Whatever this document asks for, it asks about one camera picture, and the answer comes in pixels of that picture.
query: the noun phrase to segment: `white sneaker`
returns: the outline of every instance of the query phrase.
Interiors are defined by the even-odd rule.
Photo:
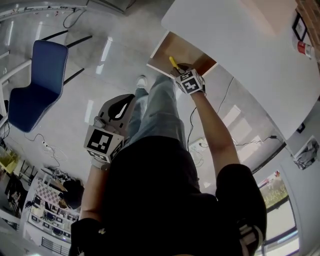
[[[141,75],[136,80],[136,87],[147,90],[148,82],[147,78],[144,75]]]

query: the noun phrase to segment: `floor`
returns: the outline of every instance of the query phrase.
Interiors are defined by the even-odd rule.
[[[150,84],[155,81],[159,73],[147,67],[146,63],[165,33],[161,19],[172,2],[140,0],[126,16],[87,11],[68,34],[57,37],[57,43],[67,44],[93,35],[93,39],[70,50],[66,78],[80,68],[85,68],[85,71],[65,86],[60,100],[33,131],[25,135],[34,139],[38,133],[42,134],[46,143],[54,148],[61,170],[85,182],[90,170],[90,156],[83,145],[88,125],[93,123],[100,107],[115,96],[134,93],[136,78],[141,74],[147,76]],[[35,40],[64,30],[63,20],[68,14],[44,11],[1,22],[0,54],[10,50],[10,56],[0,60],[0,76],[31,58]],[[223,101],[232,79],[232,75],[221,66],[205,77],[207,98],[215,110]],[[30,69],[25,68],[10,79],[4,89],[5,99],[9,98],[12,88],[27,86],[29,82]],[[183,94],[177,107],[188,136],[194,103]],[[270,135],[279,136],[263,108],[236,79],[230,85],[219,116],[237,144],[264,140]],[[191,142],[204,137],[197,111],[193,125]],[[5,139],[38,169],[43,165],[57,164],[52,152],[42,145],[42,140],[38,136],[31,142],[14,127],[10,128],[9,137]],[[237,146],[237,151],[241,162],[254,169],[279,145],[279,141],[268,139]],[[214,193],[215,175],[210,152],[204,148],[195,154],[198,154],[194,159],[201,190]]]

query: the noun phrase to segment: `black cable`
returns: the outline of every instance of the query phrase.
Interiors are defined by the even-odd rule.
[[[136,1],[137,1],[137,0],[133,0],[132,4],[130,4],[130,5],[126,8],[126,10],[128,10],[131,6],[133,6],[133,5],[136,3]]]
[[[251,143],[256,143],[256,144],[258,144],[258,143],[260,143],[260,142],[265,142],[267,139],[274,139],[274,140],[278,140],[281,144],[283,143],[280,139],[278,139],[277,136],[271,135],[271,136],[267,137],[267,138],[264,139],[264,140],[258,140],[258,141],[255,141],[255,140],[254,140],[254,141],[251,141],[251,142],[248,142],[248,143],[244,143],[244,144],[235,144],[235,146],[244,146],[244,145],[249,145],[249,144],[251,144]],[[202,143],[199,143],[199,146],[200,146],[201,148],[209,148],[209,146],[203,146]]]
[[[229,86],[228,86],[228,88],[226,89],[225,96],[224,96],[224,98],[223,98],[223,100],[222,100],[222,102],[221,102],[221,104],[220,104],[220,106],[219,106],[219,109],[218,109],[217,114],[219,114],[220,108],[221,108],[222,104],[225,102],[225,99],[226,99],[226,97],[227,97],[227,94],[228,94],[229,88],[230,88],[230,86],[231,86],[232,82],[234,81],[234,79],[235,79],[235,77],[233,77],[233,78],[231,79],[231,82],[229,83]]]
[[[6,135],[6,125],[8,125],[8,134],[7,134],[7,135]],[[4,137],[3,137],[3,140],[9,136],[9,133],[10,133],[10,124],[9,124],[9,122],[7,121],[7,122],[5,123],[5,125],[4,125]]]
[[[251,141],[251,142],[248,142],[248,143],[244,143],[244,144],[235,144],[235,146],[244,146],[244,145],[249,145],[249,144],[251,144],[251,143],[255,143],[255,144],[258,144],[258,143],[260,143],[260,142],[265,142],[267,139],[271,139],[272,137],[271,136],[269,136],[269,137],[267,137],[266,139],[264,139],[264,140],[258,140],[258,141]]]
[[[78,18],[76,18],[75,19],[75,21],[74,21],[74,23],[73,24],[71,24],[70,26],[66,26],[65,25],[65,23],[66,23],[66,20],[72,15],[72,14],[75,14],[75,13],[77,13],[78,11],[80,11],[81,9],[78,9],[78,10],[76,10],[76,11],[74,11],[74,12],[71,12],[65,19],[64,19],[64,21],[63,21],[63,27],[65,28],[65,29],[70,29],[70,28],[72,28],[76,23],[77,23],[77,21],[80,19],[80,17],[82,16],[82,14],[84,14],[87,10],[84,10],[79,16],[78,16]]]
[[[188,152],[190,152],[190,151],[189,151],[189,140],[190,140],[190,136],[191,136],[192,131],[194,130],[194,125],[192,124],[192,119],[193,119],[193,117],[194,117],[194,113],[195,113],[196,109],[197,109],[197,107],[194,108],[194,110],[191,112],[191,115],[190,115],[190,124],[191,124],[191,127],[190,127],[190,132],[189,132],[188,140],[187,140],[187,142],[186,142],[186,146],[187,146]]]
[[[36,138],[38,137],[38,135],[40,135],[40,136],[43,138],[43,141],[46,142],[45,137],[44,137],[41,133],[38,133],[38,134],[34,137],[34,139],[29,139],[29,138],[27,138],[25,133],[23,133],[23,135],[24,135],[24,137],[25,137],[27,140],[29,140],[29,141],[31,141],[31,142],[34,142],[34,141],[36,140]],[[47,147],[52,150],[52,152],[53,152],[53,158],[54,158],[54,160],[58,163],[58,165],[50,166],[50,167],[60,167],[60,163],[59,163],[59,161],[57,160],[57,158],[56,158],[56,156],[55,156],[55,151],[54,151],[54,149],[53,149],[52,147],[50,147],[49,145],[47,145]]]

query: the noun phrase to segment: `jeans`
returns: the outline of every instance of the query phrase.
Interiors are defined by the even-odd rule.
[[[128,139],[123,148],[149,136],[177,139],[187,148],[185,126],[178,115],[176,88],[171,78],[158,76],[150,93],[144,88],[137,88],[135,97]]]

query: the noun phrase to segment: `sleeve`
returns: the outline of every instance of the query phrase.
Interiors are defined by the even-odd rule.
[[[266,204],[250,169],[242,164],[225,166],[216,179],[216,198],[239,229],[242,249],[250,255],[266,239]]]
[[[71,225],[71,247],[69,256],[99,255],[103,245],[103,225],[92,218],[81,219]]]

